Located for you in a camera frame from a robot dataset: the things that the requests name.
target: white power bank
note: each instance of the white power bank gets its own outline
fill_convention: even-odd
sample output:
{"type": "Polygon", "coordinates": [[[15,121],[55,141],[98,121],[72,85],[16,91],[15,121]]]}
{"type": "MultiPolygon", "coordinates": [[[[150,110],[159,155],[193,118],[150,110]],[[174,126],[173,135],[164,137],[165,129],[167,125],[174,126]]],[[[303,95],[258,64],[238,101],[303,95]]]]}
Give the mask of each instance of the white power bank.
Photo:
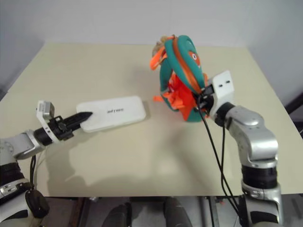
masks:
{"type": "Polygon", "coordinates": [[[138,96],[80,103],[76,108],[77,113],[93,112],[86,121],[81,123],[81,128],[85,132],[131,124],[142,121],[146,117],[143,103],[138,96]]]}

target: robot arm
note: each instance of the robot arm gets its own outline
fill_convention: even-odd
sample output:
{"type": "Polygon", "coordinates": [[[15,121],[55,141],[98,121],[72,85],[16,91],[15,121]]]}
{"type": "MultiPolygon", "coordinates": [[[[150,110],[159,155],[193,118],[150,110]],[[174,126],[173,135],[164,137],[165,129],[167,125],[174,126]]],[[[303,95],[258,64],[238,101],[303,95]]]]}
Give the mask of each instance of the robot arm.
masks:
{"type": "Polygon", "coordinates": [[[54,117],[52,103],[39,101],[36,115],[42,128],[0,139],[0,226],[38,226],[49,211],[44,196],[21,173],[17,160],[43,151],[53,142],[67,140],[92,113],[82,112],[63,119],[54,117]]]}
{"type": "Polygon", "coordinates": [[[233,102],[229,71],[215,76],[202,93],[201,108],[219,125],[225,125],[238,144],[244,194],[240,196],[242,226],[281,226],[283,212],[281,190],[277,183],[278,143],[256,112],[233,102]]]}

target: white wall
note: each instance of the white wall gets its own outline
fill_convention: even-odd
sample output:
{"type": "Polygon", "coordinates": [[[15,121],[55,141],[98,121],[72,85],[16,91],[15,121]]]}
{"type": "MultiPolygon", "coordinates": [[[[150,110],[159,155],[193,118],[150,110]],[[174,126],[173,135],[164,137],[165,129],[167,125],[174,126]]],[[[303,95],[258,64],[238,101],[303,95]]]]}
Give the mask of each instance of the white wall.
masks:
{"type": "Polygon", "coordinates": [[[248,46],[284,104],[303,90],[300,0],[0,0],[0,89],[44,41],[248,46]]]}

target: beige tabletop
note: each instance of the beige tabletop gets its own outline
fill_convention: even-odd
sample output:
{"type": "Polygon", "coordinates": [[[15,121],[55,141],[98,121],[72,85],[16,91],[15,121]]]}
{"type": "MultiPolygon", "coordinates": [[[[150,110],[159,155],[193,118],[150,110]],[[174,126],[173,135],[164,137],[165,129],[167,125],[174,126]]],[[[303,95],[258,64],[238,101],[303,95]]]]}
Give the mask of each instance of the beige tabletop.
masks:
{"type": "MultiPolygon", "coordinates": [[[[51,101],[55,115],[76,113],[81,102],[139,96],[144,121],[84,133],[50,145],[37,156],[37,188],[45,196],[223,195],[220,173],[202,123],[183,122],[159,94],[159,71],[150,71],[151,45],[46,44],[0,102],[0,137],[41,125],[38,100],[51,101]]],[[[246,48],[198,47],[209,77],[230,70],[235,103],[260,113],[279,143],[282,193],[303,192],[303,141],[246,48]]],[[[208,119],[220,153],[222,129],[208,119]]],[[[237,145],[226,141],[225,174],[241,193],[237,145]]],[[[30,159],[19,161],[29,177],[30,159]]]]}

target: floor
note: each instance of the floor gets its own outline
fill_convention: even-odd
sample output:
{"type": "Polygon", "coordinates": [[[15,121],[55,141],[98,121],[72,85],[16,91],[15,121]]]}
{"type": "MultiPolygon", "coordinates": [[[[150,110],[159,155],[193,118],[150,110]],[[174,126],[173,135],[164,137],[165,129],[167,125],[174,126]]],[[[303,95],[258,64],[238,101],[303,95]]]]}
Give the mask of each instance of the floor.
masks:
{"type": "MultiPolygon", "coordinates": [[[[43,224],[46,227],[68,226],[72,206],[75,201],[47,198],[51,212],[44,218],[43,224]]],[[[201,219],[200,202],[197,197],[177,197],[183,205],[193,227],[206,226],[201,219]]],[[[303,197],[294,195],[283,195],[283,207],[285,227],[303,226],[303,197]]],[[[109,213],[115,206],[129,201],[127,197],[108,197],[101,198],[97,202],[89,203],[89,212],[85,224],[81,227],[100,227],[109,213]]],[[[133,208],[133,227],[165,227],[163,216],[163,206],[160,201],[132,201],[133,208]]],[[[220,227],[240,227],[239,220],[236,217],[228,201],[217,203],[218,219],[220,227]]]]}

